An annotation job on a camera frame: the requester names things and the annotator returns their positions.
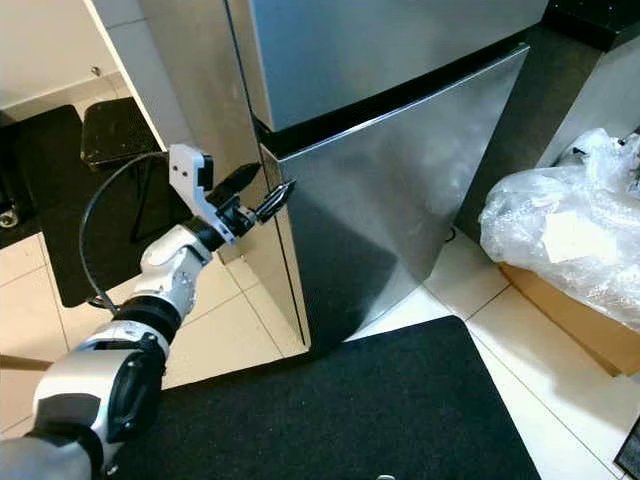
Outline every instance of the white wall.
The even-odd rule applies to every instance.
[[[0,0],[0,108],[117,70],[82,0]]]

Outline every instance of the refrigerator door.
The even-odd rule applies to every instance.
[[[278,131],[540,21],[548,0],[227,0],[251,108]]]
[[[312,349],[427,278],[527,51],[287,157],[263,146],[269,183],[297,181],[277,220]]]

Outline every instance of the plastic bag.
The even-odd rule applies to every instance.
[[[480,215],[482,247],[640,332],[639,152],[638,135],[592,130],[559,166],[505,177]]]

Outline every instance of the black cable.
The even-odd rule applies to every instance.
[[[457,234],[456,234],[456,229],[455,229],[455,228],[453,228],[453,227],[450,227],[450,228],[451,228],[451,236],[450,236],[449,238],[447,238],[447,239],[444,241],[444,243],[453,242],[453,241],[455,240],[455,238],[456,238],[456,235],[457,235]]]
[[[113,182],[115,182],[120,176],[122,176],[124,172],[144,160],[148,161],[154,158],[166,160],[167,155],[168,154],[165,152],[143,153],[142,155],[138,155],[136,158],[130,160],[118,170],[113,172],[113,174],[111,174],[111,176],[102,185],[100,185],[96,193],[93,194],[93,197],[91,198],[91,200],[89,200],[89,203],[87,203],[84,214],[82,215],[82,220],[80,221],[80,231],[78,232],[78,251],[80,253],[80,263],[82,263],[82,269],[84,270],[84,274],[91,284],[91,287],[96,292],[96,295],[100,297],[103,305],[108,308],[114,315],[118,311],[117,307],[111,301],[111,298],[109,297],[107,292],[100,288],[96,280],[93,278],[93,275],[89,271],[89,266],[87,264],[87,259],[85,256],[87,224],[89,222],[89,219],[91,218],[91,215],[93,215],[96,204],[98,203],[98,200],[100,200],[102,194],[113,184]]]
[[[140,238],[138,237],[138,232],[140,230],[140,223],[142,222],[142,213],[144,212],[144,206],[147,201],[147,194],[149,193],[149,184],[151,183],[151,171],[152,165],[148,163],[144,170],[144,178],[142,180],[142,191],[140,191],[140,185],[138,185],[139,198],[138,198],[138,209],[136,211],[136,218],[133,222],[133,227],[131,227],[131,231],[129,232],[129,241],[135,243]]]
[[[97,295],[94,297],[87,298],[86,302],[92,307],[101,308],[103,310],[107,309],[107,306],[104,304],[103,300]],[[116,310],[120,310],[120,305],[114,305],[114,306],[116,307]]]

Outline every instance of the black rug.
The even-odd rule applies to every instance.
[[[0,228],[0,248],[8,247],[40,231],[38,217],[15,155],[19,132],[20,126],[17,124],[0,128],[0,182],[15,203],[20,219],[13,228]]]
[[[17,129],[14,154],[27,180],[62,303],[74,307],[94,295],[78,254],[80,218],[112,172],[93,172],[80,160],[82,122],[71,105],[20,122]],[[104,288],[139,273],[138,263],[147,245],[189,216],[168,184],[166,167],[156,165],[140,229],[143,238],[130,239],[139,175],[116,182],[95,211],[87,235],[87,257]]]
[[[616,463],[632,478],[640,479],[640,418],[618,452]]]
[[[540,478],[455,317],[168,390],[117,463],[141,480]]]

